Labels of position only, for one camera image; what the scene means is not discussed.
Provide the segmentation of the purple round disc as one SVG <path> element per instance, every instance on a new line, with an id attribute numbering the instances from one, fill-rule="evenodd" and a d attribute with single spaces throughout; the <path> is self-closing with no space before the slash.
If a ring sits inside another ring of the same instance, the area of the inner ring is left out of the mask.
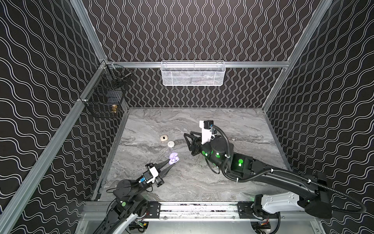
<path id="1" fill-rule="evenodd" d="M 179 157 L 178 157 L 178 153 L 176 152 L 172 152 L 170 155 L 169 155 L 169 165 L 173 165 L 175 164 L 177 161 L 179 161 Z"/>

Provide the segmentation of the white round disc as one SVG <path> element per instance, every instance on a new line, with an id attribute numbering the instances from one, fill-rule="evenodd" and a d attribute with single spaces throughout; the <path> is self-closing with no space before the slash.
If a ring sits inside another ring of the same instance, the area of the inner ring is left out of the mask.
<path id="1" fill-rule="evenodd" d="M 169 148 L 173 148 L 173 147 L 175 146 L 175 142 L 174 142 L 174 141 L 169 141 L 169 142 L 167 143 L 167 146 L 168 146 Z"/>

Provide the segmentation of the cream earbud charging case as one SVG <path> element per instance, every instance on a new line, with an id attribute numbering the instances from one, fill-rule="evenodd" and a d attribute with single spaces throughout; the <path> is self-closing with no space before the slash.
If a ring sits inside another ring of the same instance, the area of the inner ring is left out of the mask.
<path id="1" fill-rule="evenodd" d="M 161 141 L 161 142 L 168 141 L 168 136 L 167 136 L 167 135 L 161 135 L 161 136 L 160 136 L 160 141 Z"/>

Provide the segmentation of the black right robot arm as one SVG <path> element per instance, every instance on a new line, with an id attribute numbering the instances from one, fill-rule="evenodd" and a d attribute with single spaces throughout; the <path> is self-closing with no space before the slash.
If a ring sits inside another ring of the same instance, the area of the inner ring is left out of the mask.
<path id="1" fill-rule="evenodd" d="M 193 156 L 203 155 L 210 166 L 217 168 L 216 173 L 225 178 L 237 183 L 261 182 L 287 191 L 285 195 L 256 195 L 252 206 L 256 216 L 301 210 L 317 218 L 330 219 L 334 211 L 351 214 L 367 211 L 361 201 L 329 187 L 322 174 L 302 176 L 235 153 L 234 145 L 224 136 L 216 136 L 206 143 L 202 142 L 202 135 L 198 132 L 185 133 L 184 138 Z M 353 210 L 334 207 L 331 204 L 332 194 L 340 195 L 359 207 Z"/>

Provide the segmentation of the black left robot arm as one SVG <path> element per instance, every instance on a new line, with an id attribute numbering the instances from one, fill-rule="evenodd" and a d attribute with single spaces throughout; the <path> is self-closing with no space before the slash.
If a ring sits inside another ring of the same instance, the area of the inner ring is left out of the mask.
<path id="1" fill-rule="evenodd" d="M 162 163 L 146 164 L 146 171 L 137 179 L 121 180 L 116 187 L 107 189 L 115 198 L 108 206 L 106 216 L 94 231 L 95 234 L 122 234 L 127 227 L 147 215 L 149 201 L 142 194 L 152 192 L 153 186 L 164 184 L 164 177 L 175 163 L 166 160 Z"/>

